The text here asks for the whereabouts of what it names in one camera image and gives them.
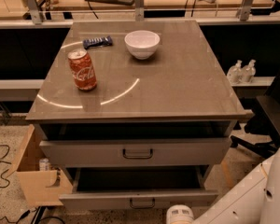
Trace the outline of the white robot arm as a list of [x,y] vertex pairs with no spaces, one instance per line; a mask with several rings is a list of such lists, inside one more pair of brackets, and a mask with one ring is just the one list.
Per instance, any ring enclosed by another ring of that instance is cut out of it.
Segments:
[[280,148],[200,217],[173,205],[166,224],[280,224]]

